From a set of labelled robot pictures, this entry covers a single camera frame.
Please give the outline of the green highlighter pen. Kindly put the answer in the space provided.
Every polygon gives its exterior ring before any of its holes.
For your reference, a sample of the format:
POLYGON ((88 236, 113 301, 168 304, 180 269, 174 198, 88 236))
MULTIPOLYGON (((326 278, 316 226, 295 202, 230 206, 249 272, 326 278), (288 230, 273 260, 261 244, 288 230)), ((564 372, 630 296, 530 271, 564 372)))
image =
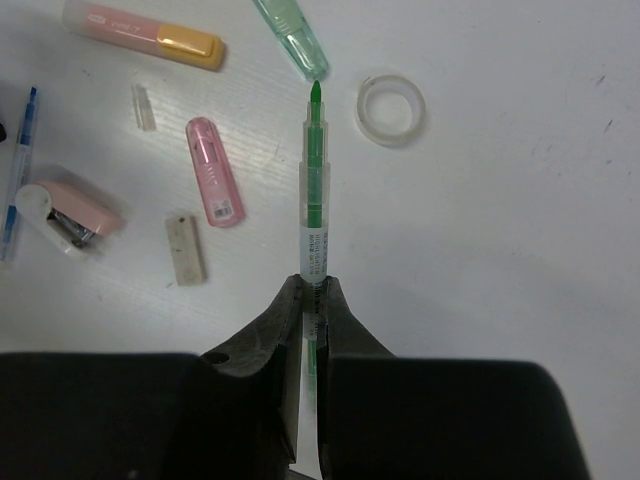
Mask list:
POLYGON ((321 322, 321 287, 327 276, 330 165, 321 84, 316 80, 303 123, 304 143, 299 164, 300 276, 304 282, 303 338, 306 341, 306 401, 317 409, 317 336, 321 322))

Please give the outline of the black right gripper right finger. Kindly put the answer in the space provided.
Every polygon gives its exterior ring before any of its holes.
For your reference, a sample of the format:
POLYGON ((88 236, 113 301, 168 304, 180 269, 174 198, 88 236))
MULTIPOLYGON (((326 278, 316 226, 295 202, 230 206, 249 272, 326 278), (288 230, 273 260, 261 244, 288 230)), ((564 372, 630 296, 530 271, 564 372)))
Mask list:
POLYGON ((326 279, 316 347, 326 479, 586 479, 564 396, 525 361, 393 355, 326 279))

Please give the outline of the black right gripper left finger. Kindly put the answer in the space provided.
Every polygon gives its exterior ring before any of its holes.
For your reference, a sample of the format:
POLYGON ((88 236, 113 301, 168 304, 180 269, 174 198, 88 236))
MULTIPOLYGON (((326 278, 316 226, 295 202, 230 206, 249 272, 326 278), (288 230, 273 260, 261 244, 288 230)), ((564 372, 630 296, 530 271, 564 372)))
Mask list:
POLYGON ((184 353, 5 353, 5 479, 282 479, 295 461, 302 281, 184 353))

